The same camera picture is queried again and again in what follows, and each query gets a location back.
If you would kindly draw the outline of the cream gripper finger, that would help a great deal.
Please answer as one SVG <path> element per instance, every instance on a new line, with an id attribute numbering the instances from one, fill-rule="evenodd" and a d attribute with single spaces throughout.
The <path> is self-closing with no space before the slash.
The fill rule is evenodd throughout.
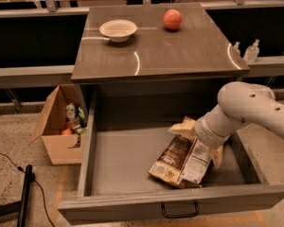
<path id="1" fill-rule="evenodd" d="M 186 116 L 181 123 L 172 125 L 169 128 L 169 132 L 185 137 L 186 139 L 191 139 L 195 135 L 195 124 L 196 121 L 194 119 Z"/>
<path id="2" fill-rule="evenodd" d="M 212 148 L 210 150 L 210 158 L 215 168 L 219 168 L 222 164 L 223 146 Z"/>

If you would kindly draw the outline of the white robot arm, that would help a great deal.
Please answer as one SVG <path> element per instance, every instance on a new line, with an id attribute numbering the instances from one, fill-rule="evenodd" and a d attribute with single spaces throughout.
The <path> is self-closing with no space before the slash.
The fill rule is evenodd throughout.
<path id="1" fill-rule="evenodd" d="M 272 131 L 284 139 L 284 105 L 275 100 L 267 86 L 229 82 L 220 89 L 217 105 L 197 121 L 186 117 L 169 132 L 187 139 L 197 137 L 211 150 L 221 147 L 229 136 L 250 123 Z"/>

